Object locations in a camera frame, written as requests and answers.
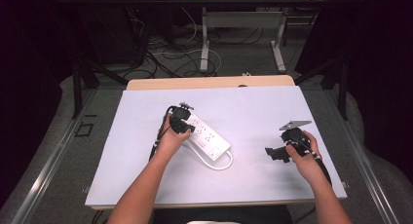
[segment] power strip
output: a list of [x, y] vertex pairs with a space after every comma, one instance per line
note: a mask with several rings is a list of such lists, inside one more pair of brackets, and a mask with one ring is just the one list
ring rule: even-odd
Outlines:
[[218, 159], [231, 147], [231, 144], [228, 143], [227, 140], [195, 114], [191, 113], [186, 123], [195, 127], [188, 141], [201, 149], [213, 161]]

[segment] white tabletop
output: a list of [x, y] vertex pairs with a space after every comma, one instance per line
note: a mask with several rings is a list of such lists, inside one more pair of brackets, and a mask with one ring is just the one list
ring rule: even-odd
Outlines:
[[[113, 207], [145, 167], [162, 117], [185, 101], [197, 116], [229, 141], [234, 162], [216, 171], [183, 146], [169, 163], [155, 207], [286, 204], [312, 200], [312, 190], [294, 163], [272, 161], [265, 147], [284, 146], [279, 127], [310, 120], [311, 132], [338, 198], [346, 198], [337, 171], [299, 87], [247, 87], [124, 91], [86, 205]], [[222, 156], [215, 166], [223, 166]]]

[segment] person's left hand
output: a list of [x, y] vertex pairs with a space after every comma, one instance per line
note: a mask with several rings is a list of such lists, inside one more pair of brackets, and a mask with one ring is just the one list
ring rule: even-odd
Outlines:
[[176, 133], [169, 124], [170, 113], [167, 115], [165, 120], [164, 128], [162, 132], [164, 135], [161, 137], [157, 154], [161, 153], [165, 156], [172, 157], [182, 145], [183, 141], [189, 138], [190, 130], [187, 130], [185, 133]]

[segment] hand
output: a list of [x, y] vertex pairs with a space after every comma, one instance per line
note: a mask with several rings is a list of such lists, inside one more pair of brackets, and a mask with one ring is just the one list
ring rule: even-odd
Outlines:
[[190, 130], [185, 133], [176, 133], [169, 124], [170, 115], [168, 114], [165, 120], [164, 128], [162, 132], [164, 135], [161, 137], [158, 150], [156, 154], [162, 154], [171, 158], [182, 145], [183, 141], [189, 138]]
[[[307, 131], [303, 131], [304, 135], [306, 135], [310, 139], [310, 148], [316, 152], [319, 156], [319, 147], [317, 145], [317, 140]], [[292, 158], [294, 163], [296, 164], [298, 171], [300, 174], [312, 185], [314, 182], [318, 181], [321, 177], [325, 177], [319, 164], [313, 158], [313, 155], [308, 154], [304, 157], [301, 157], [297, 151], [291, 145], [287, 145], [285, 147], [286, 152]]]

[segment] forearm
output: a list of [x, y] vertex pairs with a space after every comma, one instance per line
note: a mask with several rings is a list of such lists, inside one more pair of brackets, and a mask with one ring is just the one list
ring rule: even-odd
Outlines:
[[155, 154], [113, 209], [108, 223], [148, 223], [170, 158]]
[[316, 199], [317, 217], [320, 224], [352, 223], [325, 178], [318, 179], [311, 186]]

